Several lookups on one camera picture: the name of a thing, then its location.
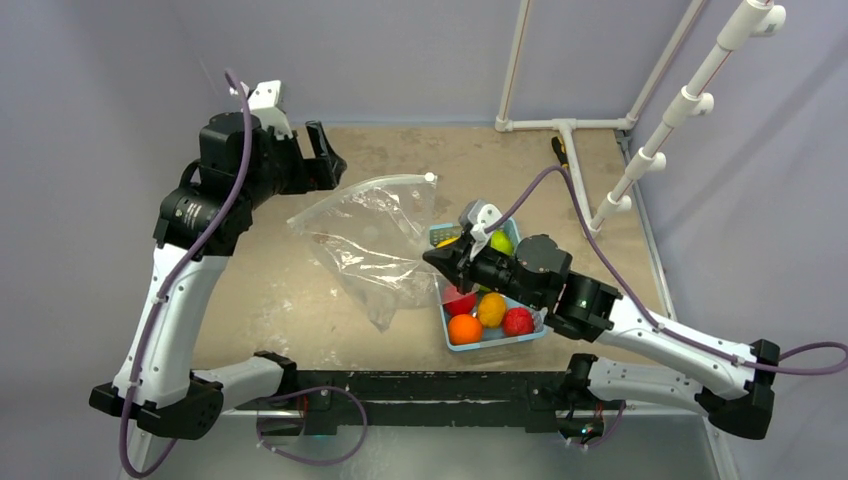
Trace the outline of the red apple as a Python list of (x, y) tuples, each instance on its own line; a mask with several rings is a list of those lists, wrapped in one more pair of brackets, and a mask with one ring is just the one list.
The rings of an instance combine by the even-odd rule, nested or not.
[(461, 293), (453, 285), (442, 290), (441, 303), (444, 311), (450, 316), (470, 314), (477, 304), (475, 292)]

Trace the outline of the orange fruit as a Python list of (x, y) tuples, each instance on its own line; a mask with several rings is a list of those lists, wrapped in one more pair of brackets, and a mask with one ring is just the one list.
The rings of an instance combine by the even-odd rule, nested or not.
[(448, 340), (451, 345), (478, 343), (484, 334), (483, 324), (471, 314), (453, 316), (447, 323)]

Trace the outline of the clear polka dot zip bag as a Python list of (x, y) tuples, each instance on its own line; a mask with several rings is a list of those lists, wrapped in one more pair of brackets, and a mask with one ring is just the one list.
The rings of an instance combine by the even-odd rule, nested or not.
[(438, 176), (379, 176), (336, 191), (287, 220), (381, 332), (399, 310), (438, 304), (432, 248)]

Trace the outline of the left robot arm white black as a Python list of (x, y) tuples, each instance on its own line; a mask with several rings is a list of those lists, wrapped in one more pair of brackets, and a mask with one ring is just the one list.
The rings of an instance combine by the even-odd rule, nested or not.
[(199, 157), (161, 202), (154, 267), (127, 359), (113, 380), (94, 387), (92, 408), (128, 416), (153, 435), (196, 440), (228, 409), (262, 398), (284, 409), (297, 399), (296, 364), (260, 351), (248, 360), (196, 370), (192, 355), (215, 285), (252, 225), (276, 195), (336, 188), (346, 162), (318, 121), (305, 125), (313, 156), (293, 134), (245, 123), (238, 112), (212, 117), (199, 133)]

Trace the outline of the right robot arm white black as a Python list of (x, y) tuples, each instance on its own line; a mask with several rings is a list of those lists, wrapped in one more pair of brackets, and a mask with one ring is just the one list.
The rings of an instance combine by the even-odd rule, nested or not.
[(462, 236), (426, 251), (424, 261), (460, 292), (482, 286), (543, 315), (570, 340), (599, 343), (652, 360), (629, 365), (575, 354), (558, 389), (576, 407), (636, 400), (701, 414), (728, 434), (765, 438), (772, 419), (779, 347), (766, 340), (738, 343), (655, 316), (634, 297), (571, 269), (571, 255), (546, 235), (521, 240), (511, 255), (486, 246), (473, 253)]

